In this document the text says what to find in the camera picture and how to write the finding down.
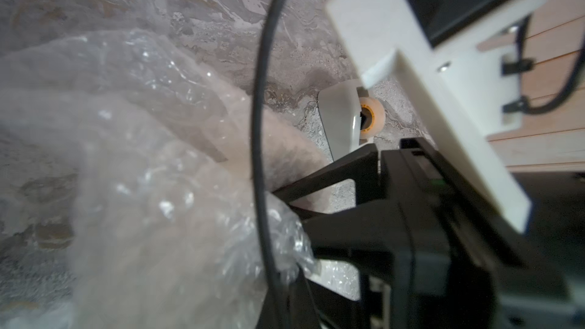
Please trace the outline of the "clear bubble wrap sheet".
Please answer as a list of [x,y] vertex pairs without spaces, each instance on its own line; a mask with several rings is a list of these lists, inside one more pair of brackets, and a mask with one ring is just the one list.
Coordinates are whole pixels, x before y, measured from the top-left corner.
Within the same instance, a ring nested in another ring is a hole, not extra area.
[[267,284],[250,98],[167,38],[106,30],[1,59],[1,125],[79,172],[75,328],[253,328]]

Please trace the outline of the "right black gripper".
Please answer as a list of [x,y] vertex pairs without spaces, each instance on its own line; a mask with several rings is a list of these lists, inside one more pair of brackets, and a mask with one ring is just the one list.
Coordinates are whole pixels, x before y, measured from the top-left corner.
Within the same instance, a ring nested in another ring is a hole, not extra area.
[[276,191],[285,203],[352,180],[356,206],[298,209],[315,257],[358,269],[360,297],[300,277],[294,328],[582,328],[584,175],[520,172],[517,232],[422,138],[364,146]]

